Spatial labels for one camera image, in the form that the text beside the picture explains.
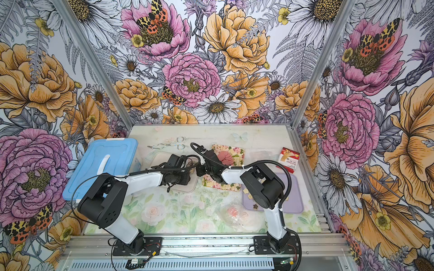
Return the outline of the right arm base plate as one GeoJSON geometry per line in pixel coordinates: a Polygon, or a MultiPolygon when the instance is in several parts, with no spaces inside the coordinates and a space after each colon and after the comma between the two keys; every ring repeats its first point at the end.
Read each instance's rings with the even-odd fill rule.
{"type": "Polygon", "coordinates": [[[279,240],[271,236],[254,236],[253,248],[256,255],[296,255],[301,252],[301,243],[296,236],[279,240]]]}

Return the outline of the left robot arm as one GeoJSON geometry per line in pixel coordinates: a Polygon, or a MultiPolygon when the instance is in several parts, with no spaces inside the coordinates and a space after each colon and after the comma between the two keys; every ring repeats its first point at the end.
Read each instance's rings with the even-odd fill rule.
{"type": "Polygon", "coordinates": [[[126,176],[102,173],[80,200],[78,211],[115,237],[127,253],[137,255],[145,248],[144,234],[122,215],[125,199],[154,187],[187,185],[200,161],[196,155],[172,154],[165,163],[126,176]]]}

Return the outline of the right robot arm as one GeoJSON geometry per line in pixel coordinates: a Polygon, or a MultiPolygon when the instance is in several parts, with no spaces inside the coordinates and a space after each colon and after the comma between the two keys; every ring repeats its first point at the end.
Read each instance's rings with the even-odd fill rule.
{"type": "Polygon", "coordinates": [[[271,160],[259,160],[247,166],[226,166],[214,151],[206,150],[202,146],[191,147],[205,160],[198,168],[199,173],[209,175],[221,184],[243,184],[247,188],[256,204],[264,210],[270,247],[279,253],[290,239],[282,209],[282,201],[292,188],[290,174],[284,171],[288,180],[285,185],[268,167],[269,164],[274,164],[271,160]]]}

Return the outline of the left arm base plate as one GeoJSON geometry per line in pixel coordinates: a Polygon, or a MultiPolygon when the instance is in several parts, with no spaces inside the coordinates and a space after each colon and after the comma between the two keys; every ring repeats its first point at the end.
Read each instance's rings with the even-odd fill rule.
{"type": "Polygon", "coordinates": [[[157,256],[160,254],[162,237],[142,237],[131,244],[117,240],[113,248],[114,256],[157,256]]]}

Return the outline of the ziploc bag pink cookies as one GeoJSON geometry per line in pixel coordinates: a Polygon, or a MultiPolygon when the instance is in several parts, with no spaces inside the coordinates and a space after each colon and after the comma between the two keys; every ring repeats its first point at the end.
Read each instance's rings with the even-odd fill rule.
{"type": "Polygon", "coordinates": [[[247,164],[252,164],[260,160],[277,161],[278,156],[279,155],[277,153],[274,153],[272,151],[255,150],[255,151],[250,151],[249,153],[246,154],[245,162],[247,162],[247,164]]]}

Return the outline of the bag of mixed snacks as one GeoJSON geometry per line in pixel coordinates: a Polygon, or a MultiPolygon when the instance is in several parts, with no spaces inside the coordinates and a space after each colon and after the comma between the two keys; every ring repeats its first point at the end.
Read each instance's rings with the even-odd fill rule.
{"type": "Polygon", "coordinates": [[[226,204],[217,211],[219,218],[236,231],[259,232],[264,222],[259,213],[248,211],[239,204],[226,204]]]}

